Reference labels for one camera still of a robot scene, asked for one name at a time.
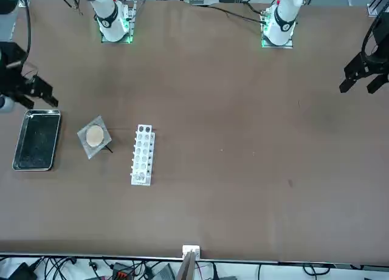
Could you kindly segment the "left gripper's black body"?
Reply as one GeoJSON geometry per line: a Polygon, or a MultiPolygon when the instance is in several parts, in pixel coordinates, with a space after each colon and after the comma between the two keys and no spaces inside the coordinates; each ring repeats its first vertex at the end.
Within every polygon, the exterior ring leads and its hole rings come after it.
{"type": "Polygon", "coordinates": [[[366,69],[377,69],[388,64],[388,12],[377,15],[363,41],[363,63],[366,69]],[[370,37],[374,38],[376,49],[369,55],[366,46],[370,37]]]}

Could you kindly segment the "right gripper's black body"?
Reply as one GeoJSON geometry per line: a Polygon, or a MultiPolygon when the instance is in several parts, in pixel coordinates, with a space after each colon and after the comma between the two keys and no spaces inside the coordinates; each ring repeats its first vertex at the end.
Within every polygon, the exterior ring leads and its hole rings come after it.
{"type": "Polygon", "coordinates": [[[23,93],[30,99],[29,81],[32,77],[33,75],[25,77],[19,67],[7,68],[1,66],[1,103],[15,103],[12,95],[17,92],[23,93]]]}

